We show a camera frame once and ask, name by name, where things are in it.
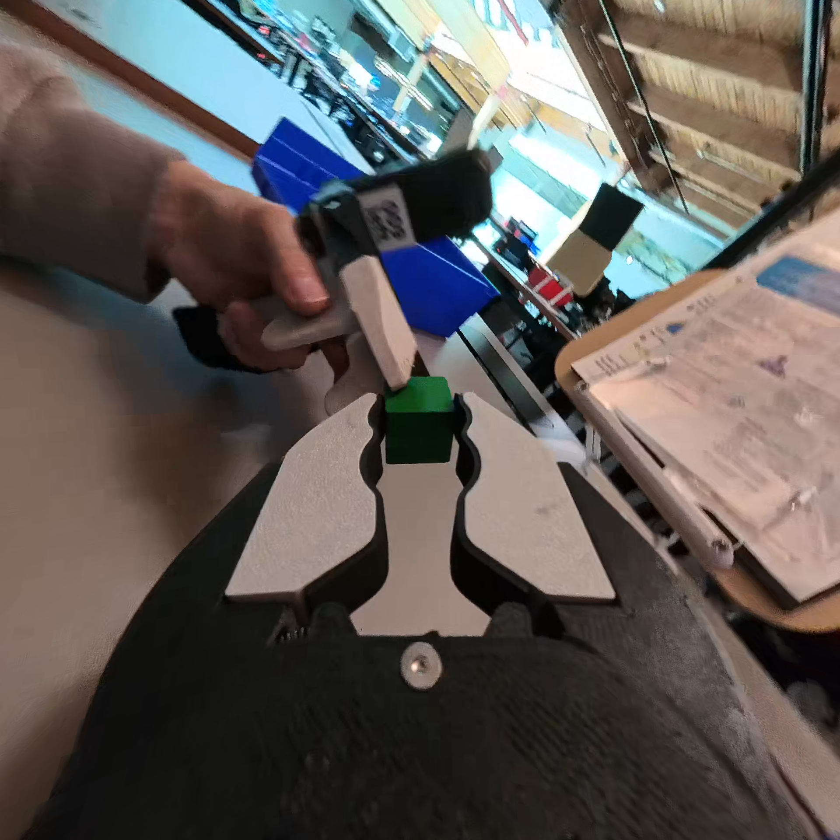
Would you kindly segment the beige chair back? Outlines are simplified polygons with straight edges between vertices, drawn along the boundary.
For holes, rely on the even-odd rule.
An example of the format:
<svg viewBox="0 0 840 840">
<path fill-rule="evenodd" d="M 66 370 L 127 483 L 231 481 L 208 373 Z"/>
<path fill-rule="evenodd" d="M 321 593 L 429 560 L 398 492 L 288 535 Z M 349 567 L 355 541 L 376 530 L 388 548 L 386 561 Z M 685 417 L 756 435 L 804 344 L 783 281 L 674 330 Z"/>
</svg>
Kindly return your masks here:
<svg viewBox="0 0 840 840">
<path fill-rule="evenodd" d="M 569 286 L 578 298 L 588 297 L 601 282 L 613 250 L 573 228 L 557 237 L 541 254 L 542 263 Z"/>
</svg>

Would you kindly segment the person's left hand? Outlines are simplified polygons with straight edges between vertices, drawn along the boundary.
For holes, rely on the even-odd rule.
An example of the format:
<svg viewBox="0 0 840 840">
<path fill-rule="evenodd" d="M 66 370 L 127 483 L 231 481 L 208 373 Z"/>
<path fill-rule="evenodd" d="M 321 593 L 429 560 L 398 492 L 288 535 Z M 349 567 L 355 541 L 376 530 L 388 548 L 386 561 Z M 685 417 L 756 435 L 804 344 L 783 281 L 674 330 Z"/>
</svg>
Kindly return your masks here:
<svg viewBox="0 0 840 840">
<path fill-rule="evenodd" d="M 186 161 L 170 163 L 149 215 L 146 254 L 208 311 L 214 346 L 251 372 L 298 370 L 320 351 L 333 377 L 349 366 L 342 339 L 272 351 L 255 301 L 273 297 L 304 317 L 329 308 L 329 294 L 288 211 L 214 180 Z"/>
</svg>

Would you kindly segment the red storage bin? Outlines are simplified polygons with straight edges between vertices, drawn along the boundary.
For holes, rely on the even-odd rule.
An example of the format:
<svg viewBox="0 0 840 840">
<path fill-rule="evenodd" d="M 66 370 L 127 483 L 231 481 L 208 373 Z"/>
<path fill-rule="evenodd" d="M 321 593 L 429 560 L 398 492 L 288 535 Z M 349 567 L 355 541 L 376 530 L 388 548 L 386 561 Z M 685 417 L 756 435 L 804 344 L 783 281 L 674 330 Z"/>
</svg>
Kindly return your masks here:
<svg viewBox="0 0 840 840">
<path fill-rule="evenodd" d="M 527 288 L 552 310 L 562 311 L 574 303 L 574 292 L 569 283 L 538 261 L 531 263 L 526 284 Z"/>
</svg>

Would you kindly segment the wooden document stand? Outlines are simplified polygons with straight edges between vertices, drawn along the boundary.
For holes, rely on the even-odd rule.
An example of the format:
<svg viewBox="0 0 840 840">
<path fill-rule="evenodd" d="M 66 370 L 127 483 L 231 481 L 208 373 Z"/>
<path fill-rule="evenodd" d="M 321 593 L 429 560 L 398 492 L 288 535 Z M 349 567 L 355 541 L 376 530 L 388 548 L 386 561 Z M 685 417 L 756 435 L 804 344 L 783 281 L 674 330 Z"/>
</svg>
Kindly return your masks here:
<svg viewBox="0 0 840 840">
<path fill-rule="evenodd" d="M 624 467 L 656 512 L 678 539 L 711 573 L 733 601 L 768 623 L 802 633 L 838 630 L 838 572 L 797 571 L 769 550 L 763 539 L 747 537 L 726 518 L 709 508 L 708 498 L 697 494 L 676 467 L 655 451 L 601 404 L 574 371 L 573 364 L 609 344 L 643 333 L 643 348 L 652 342 L 653 320 L 671 307 L 704 297 L 721 276 L 740 269 L 758 269 L 775 257 L 794 251 L 814 254 L 826 249 L 838 258 L 838 206 L 815 222 L 762 247 L 731 269 L 709 269 L 681 281 L 669 290 L 633 305 L 624 314 L 569 343 L 554 363 L 561 389 L 581 413 L 587 431 L 601 439 Z"/>
</svg>

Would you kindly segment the black desk mat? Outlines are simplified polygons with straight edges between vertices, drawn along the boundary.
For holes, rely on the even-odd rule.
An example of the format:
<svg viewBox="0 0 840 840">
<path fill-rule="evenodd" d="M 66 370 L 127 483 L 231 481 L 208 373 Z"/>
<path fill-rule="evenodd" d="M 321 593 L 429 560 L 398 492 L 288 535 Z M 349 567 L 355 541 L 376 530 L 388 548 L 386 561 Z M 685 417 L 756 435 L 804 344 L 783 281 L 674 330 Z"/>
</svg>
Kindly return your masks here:
<svg viewBox="0 0 840 840">
<path fill-rule="evenodd" d="M 556 412 L 480 315 L 465 321 L 458 329 L 458 336 L 522 425 L 534 434 L 547 435 L 556 430 Z"/>
</svg>

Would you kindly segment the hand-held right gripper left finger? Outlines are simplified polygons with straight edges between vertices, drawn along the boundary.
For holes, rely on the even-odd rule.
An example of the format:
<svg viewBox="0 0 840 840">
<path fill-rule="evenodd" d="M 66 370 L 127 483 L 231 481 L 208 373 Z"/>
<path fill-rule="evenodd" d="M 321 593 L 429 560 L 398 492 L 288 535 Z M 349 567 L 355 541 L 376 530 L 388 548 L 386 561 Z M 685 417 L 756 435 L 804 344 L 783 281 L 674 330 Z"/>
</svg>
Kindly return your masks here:
<svg viewBox="0 0 840 840">
<path fill-rule="evenodd" d="M 231 601 L 367 602 L 383 586 L 380 395 L 366 393 L 286 453 L 226 588 Z"/>
</svg>

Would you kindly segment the printed instruction sheet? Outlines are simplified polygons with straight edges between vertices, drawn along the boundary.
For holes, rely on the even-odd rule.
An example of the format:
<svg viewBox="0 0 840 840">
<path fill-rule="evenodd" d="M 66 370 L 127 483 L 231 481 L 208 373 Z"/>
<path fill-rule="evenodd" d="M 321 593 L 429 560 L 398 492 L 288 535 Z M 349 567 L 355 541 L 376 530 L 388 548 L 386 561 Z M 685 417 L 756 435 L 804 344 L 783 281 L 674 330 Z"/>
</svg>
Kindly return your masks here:
<svg viewBox="0 0 840 840">
<path fill-rule="evenodd" d="M 838 572 L 838 258 L 740 269 L 573 364 L 709 508 L 797 571 Z"/>
</svg>

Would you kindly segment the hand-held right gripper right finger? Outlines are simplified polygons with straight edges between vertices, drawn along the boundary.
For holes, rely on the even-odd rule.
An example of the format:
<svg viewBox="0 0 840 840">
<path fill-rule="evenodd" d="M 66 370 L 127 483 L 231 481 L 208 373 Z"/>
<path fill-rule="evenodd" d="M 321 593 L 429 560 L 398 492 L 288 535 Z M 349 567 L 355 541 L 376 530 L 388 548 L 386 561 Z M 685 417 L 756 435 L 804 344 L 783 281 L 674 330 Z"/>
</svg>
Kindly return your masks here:
<svg viewBox="0 0 840 840">
<path fill-rule="evenodd" d="M 473 392 L 457 395 L 456 407 L 458 589 L 476 605 L 614 602 L 613 583 L 550 450 Z"/>
</svg>

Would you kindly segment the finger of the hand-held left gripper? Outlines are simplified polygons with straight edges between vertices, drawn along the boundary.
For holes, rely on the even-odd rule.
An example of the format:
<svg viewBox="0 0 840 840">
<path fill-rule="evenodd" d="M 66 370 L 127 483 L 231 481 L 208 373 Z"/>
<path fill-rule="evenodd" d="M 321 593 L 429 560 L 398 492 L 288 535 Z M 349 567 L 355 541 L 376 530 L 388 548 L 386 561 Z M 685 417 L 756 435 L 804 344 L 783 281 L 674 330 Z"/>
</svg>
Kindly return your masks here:
<svg viewBox="0 0 840 840">
<path fill-rule="evenodd" d="M 332 416 L 367 393 L 382 393 L 384 377 L 363 335 L 330 339 L 324 358 L 333 374 L 333 385 L 324 397 L 324 409 Z"/>
<path fill-rule="evenodd" d="M 412 378 L 417 342 L 381 261 L 361 256 L 341 268 L 339 278 L 386 385 L 401 391 Z"/>
</svg>

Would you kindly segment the white table wooden edge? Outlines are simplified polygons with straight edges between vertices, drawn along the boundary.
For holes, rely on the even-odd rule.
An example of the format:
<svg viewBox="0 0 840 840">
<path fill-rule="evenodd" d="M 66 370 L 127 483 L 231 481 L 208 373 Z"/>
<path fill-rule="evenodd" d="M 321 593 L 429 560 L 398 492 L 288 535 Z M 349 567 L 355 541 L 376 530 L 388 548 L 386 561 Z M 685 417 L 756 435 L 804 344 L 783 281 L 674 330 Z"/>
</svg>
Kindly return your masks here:
<svg viewBox="0 0 840 840">
<path fill-rule="evenodd" d="M 15 14 L 241 155 L 306 110 L 226 33 L 183 2 L 16 2 Z"/>
</svg>

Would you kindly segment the grey desk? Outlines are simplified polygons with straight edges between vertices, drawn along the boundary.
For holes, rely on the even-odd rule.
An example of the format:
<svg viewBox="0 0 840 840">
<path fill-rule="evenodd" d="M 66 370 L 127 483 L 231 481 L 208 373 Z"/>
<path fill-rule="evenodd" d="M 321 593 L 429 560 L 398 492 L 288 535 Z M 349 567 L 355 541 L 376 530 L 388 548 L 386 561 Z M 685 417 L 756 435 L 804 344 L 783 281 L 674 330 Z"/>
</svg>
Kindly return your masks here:
<svg viewBox="0 0 840 840">
<path fill-rule="evenodd" d="M 135 305 L 2 261 L 2 838 L 21 838 L 175 556 L 316 422 L 333 376 L 211 372 L 177 285 Z"/>
</svg>

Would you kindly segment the blue plastic bin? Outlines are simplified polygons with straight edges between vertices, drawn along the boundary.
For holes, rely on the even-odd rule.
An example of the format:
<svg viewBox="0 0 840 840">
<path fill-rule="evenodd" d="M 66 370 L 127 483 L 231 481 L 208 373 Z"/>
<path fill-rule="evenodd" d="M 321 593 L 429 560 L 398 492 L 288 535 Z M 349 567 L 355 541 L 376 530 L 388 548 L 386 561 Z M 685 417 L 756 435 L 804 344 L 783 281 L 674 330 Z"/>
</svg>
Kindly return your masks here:
<svg viewBox="0 0 840 840">
<path fill-rule="evenodd" d="M 489 219 L 490 161 L 482 150 L 363 173 L 281 119 L 251 167 L 261 195 L 299 214 L 334 182 L 360 187 L 363 209 L 408 323 L 447 338 L 497 295 L 455 244 Z"/>
</svg>

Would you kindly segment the green cube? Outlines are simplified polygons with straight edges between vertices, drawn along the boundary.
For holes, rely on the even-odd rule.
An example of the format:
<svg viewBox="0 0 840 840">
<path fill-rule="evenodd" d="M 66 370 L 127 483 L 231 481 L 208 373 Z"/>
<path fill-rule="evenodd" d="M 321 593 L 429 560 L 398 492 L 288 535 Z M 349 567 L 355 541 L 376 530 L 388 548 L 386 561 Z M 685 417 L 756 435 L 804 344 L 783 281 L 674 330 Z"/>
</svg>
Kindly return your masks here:
<svg viewBox="0 0 840 840">
<path fill-rule="evenodd" d="M 414 376 L 402 390 L 385 390 L 387 464 L 446 464 L 454 435 L 454 399 L 444 377 Z"/>
</svg>

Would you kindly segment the person's left forearm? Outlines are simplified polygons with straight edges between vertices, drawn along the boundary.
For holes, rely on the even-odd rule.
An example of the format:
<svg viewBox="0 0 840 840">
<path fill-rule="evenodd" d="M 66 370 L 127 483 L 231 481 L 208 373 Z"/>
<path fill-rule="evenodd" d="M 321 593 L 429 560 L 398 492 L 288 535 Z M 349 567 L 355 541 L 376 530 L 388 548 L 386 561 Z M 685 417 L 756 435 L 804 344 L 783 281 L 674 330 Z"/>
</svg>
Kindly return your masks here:
<svg viewBox="0 0 840 840">
<path fill-rule="evenodd" d="M 2 38 L 1 252 L 126 298 L 168 283 L 146 245 L 178 151 L 92 110 L 50 53 Z"/>
</svg>

